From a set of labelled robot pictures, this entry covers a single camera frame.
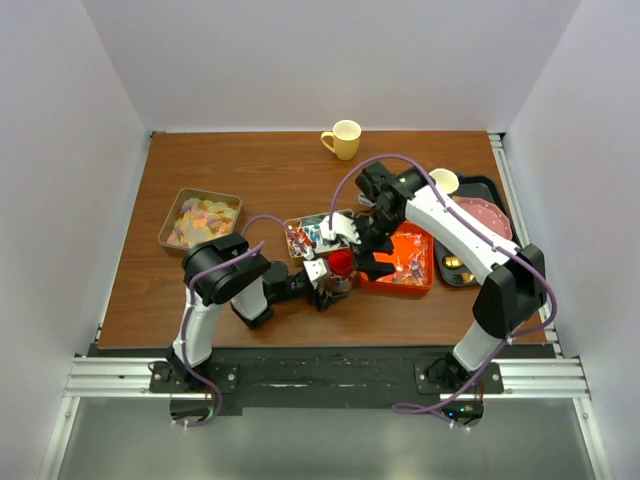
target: white wall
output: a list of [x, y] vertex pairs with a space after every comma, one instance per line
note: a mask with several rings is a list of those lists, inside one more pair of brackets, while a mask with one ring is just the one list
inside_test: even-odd
[[0, 4], [0, 478], [36, 478], [110, 288], [145, 129], [77, 0]]
[[584, 0], [506, 137], [618, 478], [640, 478], [640, 3]]
[[579, 0], [83, 0], [157, 130], [504, 131]]

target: mug handle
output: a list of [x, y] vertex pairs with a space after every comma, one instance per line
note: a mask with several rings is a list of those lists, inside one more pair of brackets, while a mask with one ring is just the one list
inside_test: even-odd
[[322, 134], [320, 135], [320, 141], [322, 142], [322, 144], [323, 144], [325, 147], [327, 147], [327, 148], [329, 149], [329, 151], [330, 151], [331, 153], [336, 153], [336, 149], [335, 149], [335, 148], [333, 148], [331, 145], [329, 145], [329, 144], [327, 143], [327, 141], [325, 140], [325, 138], [327, 138], [327, 137], [331, 137], [331, 138], [333, 138], [333, 137], [334, 137], [333, 132], [322, 132]]

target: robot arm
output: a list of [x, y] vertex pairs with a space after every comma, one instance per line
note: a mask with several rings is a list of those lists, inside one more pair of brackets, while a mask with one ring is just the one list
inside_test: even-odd
[[[372, 214], [345, 222], [334, 213], [333, 230], [328, 221], [321, 225], [323, 235], [356, 238], [351, 241], [356, 269], [370, 280], [393, 273], [393, 265], [375, 261], [374, 252], [391, 253], [390, 237], [405, 220], [433, 234], [457, 255], [482, 285], [474, 304], [474, 321], [464, 338], [447, 355], [441, 376], [458, 384], [469, 372], [477, 370], [489, 354], [520, 324], [546, 302], [542, 285], [522, 266], [496, 247], [513, 253], [532, 265], [544, 277], [544, 256], [534, 245], [520, 249], [502, 238], [460, 208], [443, 191], [443, 205], [434, 190], [415, 168], [397, 176], [375, 163], [356, 179], [365, 196], [375, 204]], [[461, 217], [494, 244], [481, 240], [459, 219]]]
[[[238, 233], [197, 245], [182, 261], [185, 284], [189, 285], [202, 272], [237, 258], [248, 248], [248, 242]], [[289, 275], [282, 262], [269, 262], [258, 253], [197, 280], [193, 298], [187, 288], [180, 332], [168, 358], [181, 380], [190, 383], [183, 344], [192, 367], [204, 363], [211, 356], [211, 340], [225, 303], [230, 302], [231, 309], [251, 329], [269, 320], [273, 316], [273, 305], [284, 300], [313, 296], [319, 309], [330, 303], [331, 299], [319, 298], [318, 292], [320, 282], [329, 275], [326, 261], [305, 260], [303, 265], [303, 270]]]

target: small box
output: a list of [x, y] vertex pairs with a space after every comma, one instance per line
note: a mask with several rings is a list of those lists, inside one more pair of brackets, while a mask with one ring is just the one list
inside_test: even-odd
[[236, 210], [236, 215], [231, 222], [231, 229], [229, 233], [233, 232], [238, 221], [238, 217], [240, 216], [240, 210], [242, 209], [242, 200], [235, 195], [227, 195], [226, 193], [218, 193], [218, 192], [208, 192], [206, 190], [196, 190], [194, 188], [183, 188], [178, 192], [178, 196], [173, 202], [173, 206], [171, 210], [169, 210], [169, 214], [167, 215], [167, 219], [162, 225], [160, 229], [160, 233], [158, 234], [158, 242], [160, 245], [164, 247], [164, 249], [172, 254], [172, 255], [180, 255], [184, 256], [185, 253], [189, 251], [188, 247], [179, 247], [176, 245], [171, 245], [167, 243], [167, 239], [169, 235], [171, 235], [171, 231], [176, 223], [176, 220], [180, 217], [180, 209], [184, 202], [189, 200], [190, 198], [199, 198], [200, 200], [211, 200], [212, 202], [225, 202], [229, 207]]
[[[407, 295], [410, 297], [422, 297], [429, 292], [431, 287], [433, 287], [434, 281], [434, 258], [433, 258], [433, 243], [434, 239], [429, 233], [425, 232], [423, 229], [409, 222], [404, 222], [398, 230], [396, 230], [396, 234], [420, 234], [423, 238], [428, 242], [427, 248], [423, 251], [422, 254], [424, 256], [425, 266], [424, 271], [426, 272], [427, 278], [423, 285], [405, 285], [402, 283], [393, 283], [390, 281], [391, 275], [386, 277], [379, 278], [375, 282], [371, 282], [367, 279], [367, 276], [360, 272], [358, 274], [358, 283], [360, 288], [363, 290], [369, 290], [372, 292], [380, 292], [380, 293], [391, 293], [397, 295]], [[409, 249], [398, 248], [396, 243], [394, 243], [394, 251], [391, 256], [386, 255], [384, 253], [375, 253], [374, 256], [376, 260], [379, 262], [388, 262], [388, 263], [396, 263], [399, 259], [401, 262], [407, 262], [408, 255], [411, 252]]]
[[[338, 210], [338, 212], [342, 213], [347, 217], [353, 218], [353, 210]], [[292, 218], [290, 220], [285, 220], [284, 224], [288, 228], [293, 227], [293, 232], [297, 233], [297, 229], [299, 225], [302, 225], [302, 226], [320, 225], [320, 222], [327, 215], [329, 215], [328, 212], [317, 213], [315, 215], [307, 215], [306, 217]], [[287, 242], [287, 250], [289, 252], [289, 257], [293, 260], [294, 265], [302, 265], [304, 257], [302, 255], [296, 254], [296, 252], [293, 250], [292, 242], [289, 237], [289, 234], [287, 232], [284, 232], [284, 235], [285, 235], [285, 240]], [[314, 251], [320, 257], [327, 257], [332, 252], [337, 252], [338, 250], [345, 250], [348, 248], [349, 248], [349, 245], [346, 243], [346, 241], [343, 241], [343, 243], [337, 244], [337, 245], [330, 245], [330, 246], [317, 245], [316, 248], [314, 248]]]

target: tray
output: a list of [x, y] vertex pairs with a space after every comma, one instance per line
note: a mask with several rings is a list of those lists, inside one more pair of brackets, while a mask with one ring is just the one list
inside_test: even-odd
[[[458, 175], [460, 180], [460, 187], [453, 194], [458, 197], [474, 197], [474, 198], [482, 198], [483, 200], [487, 200], [488, 202], [494, 203], [509, 219], [509, 223], [511, 223], [511, 230], [513, 231], [512, 242], [520, 245], [520, 239], [518, 238], [515, 229], [513, 228], [513, 222], [511, 221], [511, 217], [509, 216], [509, 212], [507, 211], [507, 207], [504, 204], [502, 196], [500, 195], [500, 191], [496, 186], [495, 182], [485, 176], [485, 175], [473, 175], [473, 176], [464, 176]], [[442, 279], [453, 287], [469, 287], [472, 285], [478, 285], [478, 282], [473, 281], [471, 283], [460, 284], [455, 281], [455, 275], [461, 275], [465, 272], [469, 273], [469, 269], [465, 266], [458, 268], [446, 268], [444, 266], [443, 259], [447, 255], [453, 255], [450, 250], [447, 249], [444, 245], [436, 240], [435, 242], [435, 259], [436, 264], [438, 265], [438, 270], [440, 271], [440, 276]]]
[[426, 254], [427, 262], [425, 265], [427, 269], [426, 283], [424, 285], [404, 285], [401, 283], [391, 283], [389, 281], [386, 281], [385, 280], [386, 277], [380, 278], [375, 282], [372, 282], [367, 279], [367, 276], [364, 273], [360, 272], [358, 274], [359, 276], [358, 284], [360, 288], [362, 288], [363, 290], [369, 290], [372, 292], [407, 295], [410, 297], [422, 297], [426, 295], [431, 289], [431, 287], [433, 286], [434, 268], [433, 268], [433, 261], [430, 260], [430, 259], [433, 259], [433, 244], [434, 244], [433, 236], [425, 232], [420, 227], [409, 222], [404, 222], [402, 225], [400, 225], [400, 227], [398, 227], [398, 232], [420, 233], [427, 240], [428, 242], [427, 254]]
[[162, 245], [167, 253], [170, 253], [171, 255], [184, 256], [189, 251], [187, 247], [179, 247], [177, 245], [171, 245], [167, 243], [167, 238], [169, 238], [171, 230], [173, 230], [173, 226], [180, 216], [180, 208], [182, 208], [182, 205], [186, 200], [192, 197], [197, 197], [201, 200], [211, 200], [212, 202], [225, 202], [230, 207], [235, 207], [236, 216], [233, 218], [233, 222], [231, 223], [231, 230], [229, 233], [234, 231], [236, 223], [238, 222], [238, 217], [240, 216], [240, 211], [242, 210], [242, 200], [240, 200], [240, 197], [236, 197], [235, 195], [228, 195], [226, 193], [209, 192], [207, 190], [199, 190], [195, 188], [183, 188], [178, 192], [178, 195], [176, 196], [176, 199], [174, 200], [173, 205], [169, 210], [167, 219], [164, 221], [164, 224], [160, 229], [160, 233], [158, 234], [158, 243]]
[[[338, 210], [338, 213], [345, 215], [346, 217], [353, 218], [353, 210], [344, 209]], [[314, 225], [319, 225], [320, 222], [328, 215], [328, 212], [324, 213], [316, 213], [314, 215], [306, 215], [304, 217], [291, 218], [289, 220], [285, 220], [284, 224], [291, 228], [296, 227], [301, 222], [309, 222]], [[291, 248], [291, 244], [289, 243], [289, 234], [284, 232], [285, 241], [287, 242], [287, 251], [289, 252], [289, 258], [293, 261], [294, 265], [302, 265], [304, 261], [304, 257], [302, 255], [296, 254]], [[314, 252], [319, 257], [328, 257], [331, 253], [337, 252], [339, 250], [345, 250], [349, 248], [349, 244], [346, 242], [338, 243], [336, 245], [331, 246], [321, 246], [317, 245], [314, 247]]]

